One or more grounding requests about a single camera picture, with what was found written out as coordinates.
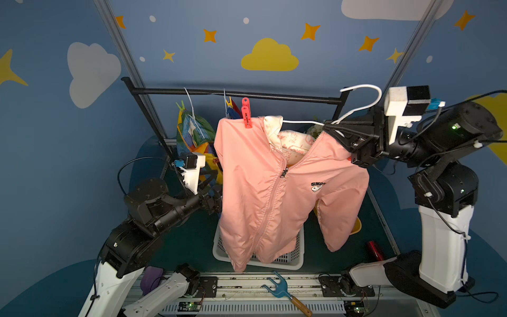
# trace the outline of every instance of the red cylinder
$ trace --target red cylinder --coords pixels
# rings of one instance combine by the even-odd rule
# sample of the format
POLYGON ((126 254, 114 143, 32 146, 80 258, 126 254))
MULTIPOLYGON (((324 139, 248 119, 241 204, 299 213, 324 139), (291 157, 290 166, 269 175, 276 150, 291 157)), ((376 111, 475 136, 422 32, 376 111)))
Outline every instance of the red cylinder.
POLYGON ((366 242, 366 249, 368 250, 368 253, 370 254, 372 260, 374 261, 384 261, 385 256, 382 253, 382 250, 380 250, 379 245, 375 241, 368 241, 366 242))

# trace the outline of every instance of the purple object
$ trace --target purple object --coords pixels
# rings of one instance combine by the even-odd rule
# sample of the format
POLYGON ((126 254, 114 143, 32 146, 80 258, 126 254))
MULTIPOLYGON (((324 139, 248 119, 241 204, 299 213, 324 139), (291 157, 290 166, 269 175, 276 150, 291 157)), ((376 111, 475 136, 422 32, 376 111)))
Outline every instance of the purple object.
POLYGON ((141 279, 142 295, 144 296, 157 288, 163 275, 164 269, 160 267, 148 266, 144 269, 144 276, 141 279))

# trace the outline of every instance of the red clothespin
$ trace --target red clothespin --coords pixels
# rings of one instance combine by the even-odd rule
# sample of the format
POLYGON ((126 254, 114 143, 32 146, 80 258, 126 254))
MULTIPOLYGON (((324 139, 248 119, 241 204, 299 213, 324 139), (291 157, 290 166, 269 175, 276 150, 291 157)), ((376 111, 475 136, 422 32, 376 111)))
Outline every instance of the red clothespin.
POLYGON ((243 98, 243 106, 241 107, 241 113, 243 114, 243 121, 245 122, 245 128, 252 128, 252 116, 250 112, 250 100, 243 98))

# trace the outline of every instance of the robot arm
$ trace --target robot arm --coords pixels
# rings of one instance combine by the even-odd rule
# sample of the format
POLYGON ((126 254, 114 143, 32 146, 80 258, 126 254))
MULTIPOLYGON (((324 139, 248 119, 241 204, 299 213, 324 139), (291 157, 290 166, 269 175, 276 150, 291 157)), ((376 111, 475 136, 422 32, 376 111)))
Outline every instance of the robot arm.
POLYGON ((427 86, 393 87, 383 108, 373 107, 364 116, 324 126, 351 153, 356 165, 368 167, 387 157, 417 166, 409 181, 421 214, 422 252, 359 264, 343 272, 342 289, 350 294, 358 286, 389 285, 445 308, 456 300, 456 291, 469 290, 475 283, 467 274, 465 255, 478 178, 457 160, 489 140, 500 139, 503 132, 492 114, 475 102, 440 108, 432 123, 424 128, 424 121, 418 125, 417 133, 405 131, 427 110, 441 106, 439 100, 432 102, 427 86))
POLYGON ((173 163, 186 175, 181 182, 191 191, 187 197, 170 196, 165 181, 157 178, 143 181, 124 197, 129 215, 112 230, 100 251, 95 283, 79 317, 152 317, 168 301, 196 293, 200 273, 184 264, 155 290, 122 308, 130 288, 162 246, 165 233, 197 209, 204 208, 210 214, 222 209, 222 187, 206 189, 216 173, 198 184, 199 174, 205 174, 199 173, 199 156, 188 153, 173 163))

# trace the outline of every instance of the white laundry basket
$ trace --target white laundry basket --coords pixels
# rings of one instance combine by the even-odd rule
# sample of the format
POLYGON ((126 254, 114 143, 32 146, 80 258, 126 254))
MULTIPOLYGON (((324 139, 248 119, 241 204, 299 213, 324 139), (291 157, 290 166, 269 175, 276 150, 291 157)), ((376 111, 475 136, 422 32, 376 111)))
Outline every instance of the white laundry basket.
MULTIPOLYGON (((248 262, 248 265, 273 267, 285 270, 298 270, 303 266, 303 256, 305 254, 305 233, 303 228, 296 237, 296 248, 290 253, 286 253, 276 258, 272 263, 264 264, 257 259, 255 254, 248 262)), ((219 261, 231 262, 231 259, 225 251, 222 238, 220 237, 220 226, 216 227, 215 238, 213 239, 213 256, 219 261)))

